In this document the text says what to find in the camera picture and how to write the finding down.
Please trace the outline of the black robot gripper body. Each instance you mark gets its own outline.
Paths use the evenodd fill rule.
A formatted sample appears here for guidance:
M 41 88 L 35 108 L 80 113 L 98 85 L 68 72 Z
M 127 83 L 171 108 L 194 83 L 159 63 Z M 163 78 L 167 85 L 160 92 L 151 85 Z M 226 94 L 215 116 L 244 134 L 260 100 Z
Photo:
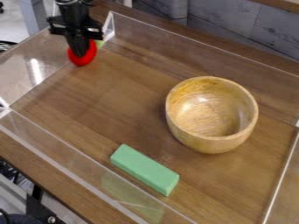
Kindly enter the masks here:
M 102 23 L 90 15 L 92 6 L 94 0 L 53 0 L 52 15 L 47 17 L 51 34 L 102 40 Z

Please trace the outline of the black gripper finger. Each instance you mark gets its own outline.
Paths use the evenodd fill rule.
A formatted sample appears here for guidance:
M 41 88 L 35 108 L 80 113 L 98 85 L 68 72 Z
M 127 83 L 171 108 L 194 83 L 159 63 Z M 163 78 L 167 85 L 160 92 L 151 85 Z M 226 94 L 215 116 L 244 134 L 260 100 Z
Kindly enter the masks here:
M 83 58 L 91 55 L 92 40 L 82 35 L 70 35 L 67 37 L 70 45 L 68 54 L 71 57 Z

